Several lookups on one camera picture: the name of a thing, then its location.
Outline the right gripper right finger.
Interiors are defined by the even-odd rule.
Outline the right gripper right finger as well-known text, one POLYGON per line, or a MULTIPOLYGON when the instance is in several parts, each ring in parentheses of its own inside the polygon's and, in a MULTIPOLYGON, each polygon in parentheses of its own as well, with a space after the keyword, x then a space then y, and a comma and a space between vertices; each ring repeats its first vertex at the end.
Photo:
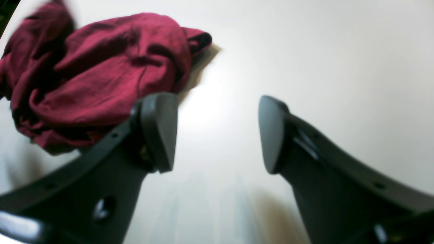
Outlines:
POLYGON ((432 244, 434 198, 377 172, 262 96, 265 168, 292 187, 312 244, 432 244))

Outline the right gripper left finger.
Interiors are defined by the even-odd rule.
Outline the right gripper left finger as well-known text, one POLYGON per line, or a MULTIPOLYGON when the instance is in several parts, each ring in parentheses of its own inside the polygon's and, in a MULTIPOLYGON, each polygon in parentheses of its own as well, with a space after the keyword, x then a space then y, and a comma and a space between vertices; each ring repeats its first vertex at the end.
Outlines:
POLYGON ((154 93, 84 155, 1 196, 1 235, 25 244, 121 244, 143 179, 173 169, 178 98, 154 93))

